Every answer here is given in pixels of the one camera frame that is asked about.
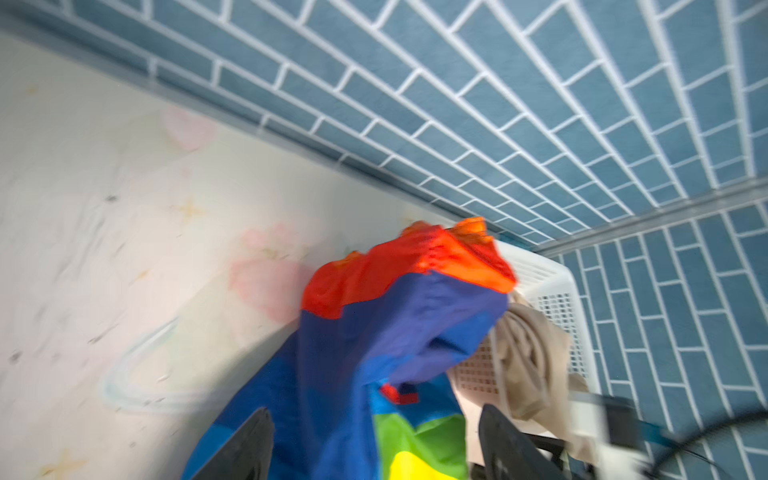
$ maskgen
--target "laundry basket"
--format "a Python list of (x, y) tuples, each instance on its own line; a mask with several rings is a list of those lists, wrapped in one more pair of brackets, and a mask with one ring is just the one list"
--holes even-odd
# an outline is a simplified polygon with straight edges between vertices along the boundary
[[(571, 334), (570, 371), (587, 380), (590, 392), (600, 393), (600, 383), (592, 354), (587, 319), (581, 306), (576, 282), (566, 267), (536, 253), (496, 242), (499, 254), (515, 271), (515, 289), (533, 308)], [(467, 454), (470, 461), (482, 463), (477, 442), (477, 424), (482, 406), (490, 403), (509, 415), (504, 389), (500, 389), (501, 367), (495, 356), (495, 333), (483, 339), (474, 355), (449, 371), (456, 398), (467, 417)], [(543, 433), (530, 422), (515, 422), (529, 433)]]

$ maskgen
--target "colorful garment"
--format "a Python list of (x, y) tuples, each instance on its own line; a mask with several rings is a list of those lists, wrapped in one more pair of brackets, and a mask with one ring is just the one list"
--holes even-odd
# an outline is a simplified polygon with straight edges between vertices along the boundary
[(219, 415), (182, 479), (267, 407), (270, 480), (463, 480), (464, 419), (445, 371), (473, 354), (514, 285), (479, 218), (417, 222), (326, 264), (299, 329)]

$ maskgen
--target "green fabric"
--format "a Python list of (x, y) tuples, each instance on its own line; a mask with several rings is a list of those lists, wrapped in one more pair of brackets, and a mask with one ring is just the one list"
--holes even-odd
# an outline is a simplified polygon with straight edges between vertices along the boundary
[(465, 419), (451, 415), (422, 423), (414, 431), (396, 413), (374, 415), (373, 426), (382, 462), (382, 480), (389, 479), (389, 466), (400, 452), (411, 452), (438, 472), (466, 480)]

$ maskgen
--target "yellow fabric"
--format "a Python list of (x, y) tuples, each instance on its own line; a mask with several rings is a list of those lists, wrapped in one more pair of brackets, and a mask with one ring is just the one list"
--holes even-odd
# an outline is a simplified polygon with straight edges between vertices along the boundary
[(456, 478), (438, 472), (411, 452), (400, 452), (395, 455), (389, 466), (388, 480), (456, 480)]

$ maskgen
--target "beige garment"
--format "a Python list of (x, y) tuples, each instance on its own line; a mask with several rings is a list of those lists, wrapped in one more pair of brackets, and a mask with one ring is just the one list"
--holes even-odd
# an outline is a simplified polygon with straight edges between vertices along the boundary
[(529, 306), (511, 304), (496, 325), (496, 353), (512, 417), (537, 422), (565, 440), (571, 456), (594, 463), (592, 442), (571, 433), (569, 384), (584, 390), (586, 382), (569, 378), (570, 351), (571, 336)]

